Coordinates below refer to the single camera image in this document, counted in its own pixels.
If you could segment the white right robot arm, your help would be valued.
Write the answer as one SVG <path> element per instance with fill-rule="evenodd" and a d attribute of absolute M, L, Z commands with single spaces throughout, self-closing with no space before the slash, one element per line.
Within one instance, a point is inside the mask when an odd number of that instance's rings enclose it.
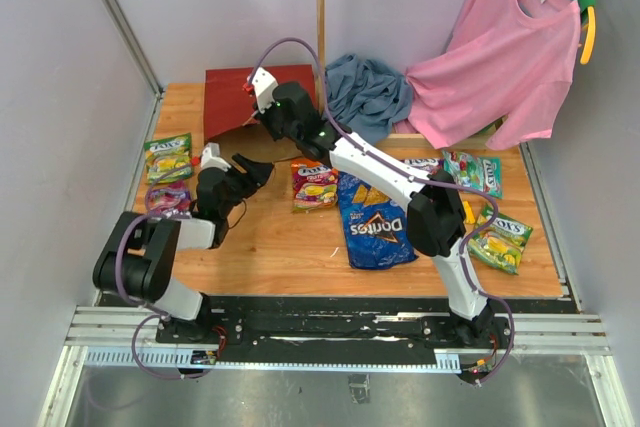
<path fill-rule="evenodd" d="M 291 140 L 304 156 L 359 178 L 404 210 L 409 243 L 433 260 L 446 287 L 455 339 L 466 347 L 487 340 L 494 299 L 481 288 L 470 259 L 461 186 L 444 170 L 427 175 L 322 117 L 297 82 L 266 77 L 249 81 L 248 89 L 254 116 L 273 139 Z"/>

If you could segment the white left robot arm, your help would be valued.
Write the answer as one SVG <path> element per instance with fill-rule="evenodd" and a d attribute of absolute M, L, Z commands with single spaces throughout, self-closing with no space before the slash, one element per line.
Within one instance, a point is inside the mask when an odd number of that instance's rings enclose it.
<path fill-rule="evenodd" d="M 240 154 L 232 160 L 201 157 L 195 200 L 186 214 L 123 212 L 95 263 L 94 286 L 158 315 L 171 340 L 205 343 L 215 335 L 228 337 L 211 298 L 177 280 L 172 270 L 178 251 L 220 247 L 230 230 L 229 214 L 264 187 L 274 170 L 272 163 Z"/>

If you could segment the purple Fox's candy bag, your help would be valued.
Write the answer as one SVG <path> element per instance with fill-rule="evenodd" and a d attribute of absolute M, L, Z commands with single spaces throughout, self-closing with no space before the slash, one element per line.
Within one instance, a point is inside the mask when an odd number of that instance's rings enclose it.
<path fill-rule="evenodd" d="M 154 187 L 148 192 L 145 206 L 149 213 L 167 218 L 188 218 L 191 216 L 191 193 L 185 181 Z"/>

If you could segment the green white snack bag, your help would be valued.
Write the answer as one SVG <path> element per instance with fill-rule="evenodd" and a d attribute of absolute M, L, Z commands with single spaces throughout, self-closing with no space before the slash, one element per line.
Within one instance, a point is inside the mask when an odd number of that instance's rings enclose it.
<path fill-rule="evenodd" d="M 193 174 L 190 133 L 144 143 L 146 183 L 172 183 Z"/>

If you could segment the blue Doritos chip bag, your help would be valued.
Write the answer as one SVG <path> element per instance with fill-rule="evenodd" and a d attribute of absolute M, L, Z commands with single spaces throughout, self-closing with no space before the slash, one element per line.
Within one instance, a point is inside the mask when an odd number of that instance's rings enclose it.
<path fill-rule="evenodd" d="M 349 265 L 360 270 L 386 270 L 415 261 L 402 208 L 359 178 L 339 173 L 338 205 Z"/>

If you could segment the green yellow Fox's candy bag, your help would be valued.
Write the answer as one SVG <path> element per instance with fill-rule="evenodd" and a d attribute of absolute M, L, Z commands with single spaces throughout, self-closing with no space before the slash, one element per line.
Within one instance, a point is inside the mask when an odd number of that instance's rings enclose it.
<path fill-rule="evenodd" d="M 533 228 L 500 213 L 468 243 L 469 253 L 486 265 L 517 275 L 525 247 Z"/>

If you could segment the red paper bag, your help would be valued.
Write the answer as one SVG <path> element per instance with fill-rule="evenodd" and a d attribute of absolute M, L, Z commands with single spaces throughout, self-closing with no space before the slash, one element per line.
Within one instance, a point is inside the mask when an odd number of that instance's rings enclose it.
<path fill-rule="evenodd" d="M 288 160 L 300 155 L 287 140 L 275 141 L 250 116 L 254 97 L 244 89 L 251 69 L 210 69 L 205 72 L 204 141 L 220 146 L 225 158 L 238 153 L 259 162 Z"/>

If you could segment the purple snack bag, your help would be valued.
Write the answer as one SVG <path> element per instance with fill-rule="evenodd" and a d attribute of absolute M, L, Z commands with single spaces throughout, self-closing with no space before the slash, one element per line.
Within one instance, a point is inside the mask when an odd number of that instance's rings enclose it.
<path fill-rule="evenodd" d="M 426 172 L 431 175 L 444 166 L 442 158 L 410 158 L 403 161 L 404 164 Z"/>

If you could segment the green candy snack bag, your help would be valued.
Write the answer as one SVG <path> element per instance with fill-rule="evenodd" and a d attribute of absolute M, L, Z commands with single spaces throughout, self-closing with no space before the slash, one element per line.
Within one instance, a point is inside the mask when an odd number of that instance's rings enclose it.
<path fill-rule="evenodd" d="M 502 163 L 497 157 L 475 156 L 462 151 L 442 151 L 444 169 L 459 185 L 503 198 Z"/>

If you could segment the small yellow snack packet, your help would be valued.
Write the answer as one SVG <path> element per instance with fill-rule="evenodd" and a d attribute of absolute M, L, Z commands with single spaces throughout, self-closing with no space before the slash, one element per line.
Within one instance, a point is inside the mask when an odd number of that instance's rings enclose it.
<path fill-rule="evenodd" d="M 474 215 L 471 204 L 467 200 L 464 200 L 462 204 L 465 214 L 464 223 L 468 225 L 474 225 L 476 223 L 476 216 Z"/>

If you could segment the orange Fox's candy bag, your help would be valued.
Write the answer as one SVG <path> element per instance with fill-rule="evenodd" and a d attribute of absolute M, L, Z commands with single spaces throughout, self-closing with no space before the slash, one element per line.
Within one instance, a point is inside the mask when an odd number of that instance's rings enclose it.
<path fill-rule="evenodd" d="M 318 161 L 295 158 L 290 163 L 295 213 L 333 207 L 337 202 L 338 171 Z"/>

